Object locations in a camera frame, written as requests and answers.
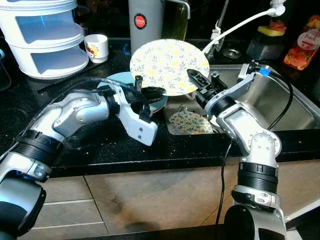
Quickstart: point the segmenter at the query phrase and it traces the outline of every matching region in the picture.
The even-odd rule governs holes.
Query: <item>plate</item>
[[[192,44],[175,39],[160,39],[146,43],[134,52],[130,60],[133,78],[143,77],[142,87],[160,87],[167,96],[180,96],[197,88],[188,77],[187,69],[209,76],[206,56]]]
[[[214,132],[207,119],[191,111],[175,112],[169,118],[169,121],[185,134],[212,134]]]
[[[107,78],[110,80],[118,81],[123,84],[133,84],[133,85],[135,84],[135,81],[131,75],[131,72],[129,71],[119,72],[111,76],[108,76]],[[107,83],[100,82],[98,85],[98,88],[104,85],[107,85]],[[153,113],[159,111],[164,105],[166,105],[167,101],[168,101],[168,97],[164,96],[164,98],[162,98],[161,100],[151,103],[149,105],[150,110]]]

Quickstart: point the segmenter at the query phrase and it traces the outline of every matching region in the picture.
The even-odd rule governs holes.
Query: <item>white cable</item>
[[[229,30],[225,31],[224,33],[222,33],[221,35],[219,35],[218,37],[216,37],[215,39],[213,39],[211,42],[209,42],[209,44],[207,46],[205,46],[205,48],[202,50],[202,52],[204,54],[207,54],[211,48],[211,46],[213,44],[215,44],[217,41],[219,41],[220,39],[222,39],[223,37],[227,36],[228,34],[232,33],[234,30],[242,27],[243,25],[257,19],[257,18],[260,18],[262,16],[265,16],[265,15],[272,15],[276,12],[276,9],[275,8],[270,8],[268,9],[267,11],[263,11],[263,12],[260,12],[256,15],[253,15],[249,18],[247,18],[246,20],[238,23],[237,25],[233,26],[232,28],[230,28]]]

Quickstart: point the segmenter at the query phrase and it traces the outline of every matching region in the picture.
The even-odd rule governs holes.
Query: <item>teal plate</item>
[[[114,80],[123,84],[133,84],[135,85],[135,80],[132,77],[131,72],[129,71],[124,71],[124,72],[119,72],[116,74],[113,74],[111,76],[107,77],[110,80]],[[98,85],[98,88],[101,86],[107,85],[107,83],[105,82],[100,82]],[[163,108],[164,105],[166,105],[168,101],[168,96],[164,96],[164,98],[162,98],[159,101],[153,102],[150,104],[150,110],[155,113],[157,111],[159,111],[161,108]]]

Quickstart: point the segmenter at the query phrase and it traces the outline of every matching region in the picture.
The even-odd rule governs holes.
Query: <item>yellow sponge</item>
[[[278,37],[278,36],[283,36],[285,34],[284,31],[271,30],[269,26],[259,26],[258,32],[264,35],[267,35],[269,37]]]

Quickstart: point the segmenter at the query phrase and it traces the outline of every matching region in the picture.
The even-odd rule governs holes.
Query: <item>white drawer organizer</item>
[[[76,0],[0,0],[0,28],[20,70],[36,79],[59,79],[83,69]]]

